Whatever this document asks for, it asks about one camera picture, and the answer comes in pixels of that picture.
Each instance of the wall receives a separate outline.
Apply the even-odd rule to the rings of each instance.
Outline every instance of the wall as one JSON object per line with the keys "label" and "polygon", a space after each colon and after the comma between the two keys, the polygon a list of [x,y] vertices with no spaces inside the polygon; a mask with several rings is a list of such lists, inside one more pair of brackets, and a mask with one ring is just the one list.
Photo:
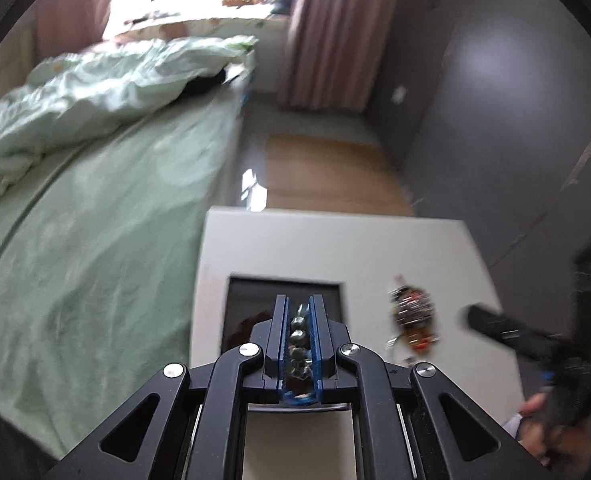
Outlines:
{"label": "wall", "polygon": [[591,238],[591,38],[563,5],[399,0],[367,118],[419,215],[466,221],[504,309],[569,333]]}
{"label": "wall", "polygon": [[255,47],[256,69],[252,89],[256,92],[275,93],[280,86],[284,67],[285,48],[289,21],[285,18],[272,18],[261,28],[245,23],[230,23],[223,30],[216,31],[213,36],[229,38],[236,34],[255,36],[258,44]]}
{"label": "wall", "polygon": [[34,16],[29,10],[0,44],[0,98],[24,84],[34,61]]}

